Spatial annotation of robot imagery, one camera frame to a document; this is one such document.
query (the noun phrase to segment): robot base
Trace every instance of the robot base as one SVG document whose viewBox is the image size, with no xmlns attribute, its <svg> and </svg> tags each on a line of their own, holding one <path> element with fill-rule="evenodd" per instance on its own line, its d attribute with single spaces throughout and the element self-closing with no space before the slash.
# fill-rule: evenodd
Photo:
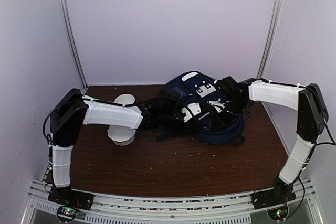
<svg viewBox="0 0 336 224">
<path fill-rule="evenodd" d="M 68 207 L 77 208 L 77 199 L 78 199 L 79 209 L 83 209 L 83 210 L 90 210 L 91 209 L 91 205 L 92 205 L 92 202 L 93 202 L 93 195 L 92 194 L 83 193 L 81 191 L 74 191 L 74 190 L 71 190 L 71 194 L 72 194 L 73 200 L 72 200 L 72 202 L 67 204 Z M 58 194 L 55 193 L 53 187 L 50 190 L 48 200 L 51 201 L 51 202 L 55 202 L 57 204 L 60 204 L 60 205 L 65 204 L 64 201 L 62 199 L 60 199 Z"/>
<path fill-rule="evenodd" d="M 275 198 L 274 195 L 274 189 L 254 192 L 251 196 L 254 209 L 268 208 L 285 203 L 284 198 Z M 288 193 L 287 197 L 288 201 L 296 199 L 295 193 L 292 192 Z"/>
</svg>

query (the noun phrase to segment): brown wooden surface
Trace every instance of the brown wooden surface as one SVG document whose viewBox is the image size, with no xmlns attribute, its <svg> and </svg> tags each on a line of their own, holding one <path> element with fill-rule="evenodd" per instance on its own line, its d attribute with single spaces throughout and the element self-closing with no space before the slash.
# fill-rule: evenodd
<svg viewBox="0 0 336 224">
<path fill-rule="evenodd" d="M 113 101 L 132 93 L 137 101 L 156 96 L 160 86 L 90 87 L 88 94 Z M 262 104 L 251 109 L 246 143 L 213 146 L 192 137 L 168 138 L 138 132 L 128 146 L 116 146 L 106 125 L 83 125 L 72 153 L 73 188 L 130 196 L 182 197 L 268 188 L 287 160 Z"/>
</svg>

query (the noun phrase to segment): white wall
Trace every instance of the white wall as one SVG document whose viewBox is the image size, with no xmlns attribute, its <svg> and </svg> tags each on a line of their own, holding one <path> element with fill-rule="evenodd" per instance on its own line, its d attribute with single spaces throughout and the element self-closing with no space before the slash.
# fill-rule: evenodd
<svg viewBox="0 0 336 224">
<path fill-rule="evenodd" d="M 336 137 L 336 0 L 285 0 L 267 79 L 319 84 L 327 104 L 329 127 Z M 296 113 L 269 106 L 286 145 L 295 141 Z M 321 140 L 329 141 L 327 134 Z M 335 223 L 336 148 L 318 147 L 304 177 L 311 177 L 326 223 Z"/>
<path fill-rule="evenodd" d="M 257 74 L 274 0 L 68 0 L 89 84 Z"/>
<path fill-rule="evenodd" d="M 48 149 L 44 117 L 80 87 L 59 0 L 0 0 L 0 222 L 18 223 Z"/>
</svg>

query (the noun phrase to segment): navy blue backpack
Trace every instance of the navy blue backpack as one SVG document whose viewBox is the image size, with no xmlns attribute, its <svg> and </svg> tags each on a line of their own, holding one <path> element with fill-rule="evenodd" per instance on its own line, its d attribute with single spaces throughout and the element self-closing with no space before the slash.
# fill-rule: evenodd
<svg viewBox="0 0 336 224">
<path fill-rule="evenodd" d="M 165 85 L 165 88 L 178 92 L 185 105 L 193 102 L 207 103 L 207 101 L 220 101 L 224 103 L 228 99 L 216 88 L 215 82 L 209 76 L 197 71 L 191 71 L 174 78 Z M 245 138 L 241 136 L 245 127 L 242 115 L 225 130 L 217 132 L 212 132 L 211 124 L 213 117 L 208 112 L 202 112 L 197 117 L 199 126 L 190 130 L 188 132 L 189 135 L 214 145 L 226 143 L 242 145 L 245 142 Z"/>
</svg>

